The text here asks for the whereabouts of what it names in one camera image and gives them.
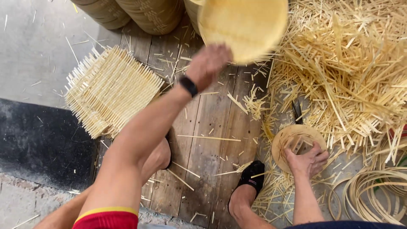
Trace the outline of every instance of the red object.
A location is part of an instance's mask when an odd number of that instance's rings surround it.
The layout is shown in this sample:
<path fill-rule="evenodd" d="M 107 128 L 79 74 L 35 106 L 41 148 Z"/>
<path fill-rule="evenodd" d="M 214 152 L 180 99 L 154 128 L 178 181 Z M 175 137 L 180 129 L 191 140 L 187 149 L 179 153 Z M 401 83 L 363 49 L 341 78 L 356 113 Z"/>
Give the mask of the red object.
<path fill-rule="evenodd" d="M 390 139 L 393 140 L 393 137 L 394 137 L 393 129 L 389 130 L 389 134 L 390 134 Z M 403 138 L 403 137 L 407 137 L 407 124 L 404 125 L 403 132 L 401 132 L 401 138 Z"/>
<path fill-rule="evenodd" d="M 105 211 L 79 219 L 72 229 L 137 229 L 137 215 L 127 211 Z"/>

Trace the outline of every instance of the black rubber mat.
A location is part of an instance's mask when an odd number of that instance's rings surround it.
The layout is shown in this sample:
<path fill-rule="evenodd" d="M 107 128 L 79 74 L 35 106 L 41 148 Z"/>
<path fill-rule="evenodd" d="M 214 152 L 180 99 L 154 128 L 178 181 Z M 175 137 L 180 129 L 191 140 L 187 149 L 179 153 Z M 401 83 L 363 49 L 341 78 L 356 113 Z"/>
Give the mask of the black rubber mat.
<path fill-rule="evenodd" d="M 95 149 L 71 111 L 0 99 L 0 172 L 84 190 L 92 183 Z"/>

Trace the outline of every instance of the yellow stripe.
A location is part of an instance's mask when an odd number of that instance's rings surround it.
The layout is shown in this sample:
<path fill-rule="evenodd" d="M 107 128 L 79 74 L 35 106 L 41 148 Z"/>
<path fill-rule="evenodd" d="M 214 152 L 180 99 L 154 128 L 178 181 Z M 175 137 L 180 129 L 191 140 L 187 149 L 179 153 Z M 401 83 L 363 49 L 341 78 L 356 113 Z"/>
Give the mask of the yellow stripe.
<path fill-rule="evenodd" d="M 83 213 L 80 217 L 77 218 L 75 222 L 82 219 L 85 216 L 101 213 L 101 212 L 110 212 L 110 211 L 126 211 L 135 214 L 138 217 L 138 212 L 131 207 L 100 207 Z"/>

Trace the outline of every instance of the black wristwatch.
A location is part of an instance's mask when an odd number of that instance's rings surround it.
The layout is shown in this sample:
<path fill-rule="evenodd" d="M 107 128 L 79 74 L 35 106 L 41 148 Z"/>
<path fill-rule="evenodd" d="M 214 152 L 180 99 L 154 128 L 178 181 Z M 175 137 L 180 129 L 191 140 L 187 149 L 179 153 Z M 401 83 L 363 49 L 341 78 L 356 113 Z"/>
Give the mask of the black wristwatch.
<path fill-rule="evenodd" d="M 191 96 L 194 97 L 195 95 L 198 94 L 198 89 L 197 86 L 194 84 L 194 82 L 191 81 L 191 79 L 183 75 L 179 78 L 179 83 L 187 90 L 189 93 L 191 93 Z"/>

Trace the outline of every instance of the person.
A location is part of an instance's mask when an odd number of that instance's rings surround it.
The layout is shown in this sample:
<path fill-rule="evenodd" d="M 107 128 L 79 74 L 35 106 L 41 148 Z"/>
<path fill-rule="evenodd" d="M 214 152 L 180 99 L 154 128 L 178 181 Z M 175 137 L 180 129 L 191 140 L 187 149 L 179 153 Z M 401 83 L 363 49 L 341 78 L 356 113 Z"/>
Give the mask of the person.
<path fill-rule="evenodd" d="M 193 96 L 207 88 L 231 60 L 231 50 L 224 44 L 203 47 L 193 57 L 180 83 L 136 114 L 121 130 L 105 153 L 95 183 L 46 216 L 34 229 L 137 228 L 141 187 L 156 171 L 171 164 L 171 151 L 165 136 L 173 121 Z M 308 153 L 295 155 L 285 149 L 285 154 L 294 176 L 293 225 L 324 221 L 310 179 L 322 171 L 328 153 L 314 142 Z M 263 186 L 264 175 L 253 179 L 251 176 L 261 172 L 264 172 L 264 164 L 260 161 L 247 167 L 228 203 L 230 214 L 242 229 L 275 228 L 251 210 Z M 337 228 L 338 225 L 324 227 Z M 158 227 L 140 225 L 140 228 Z"/>

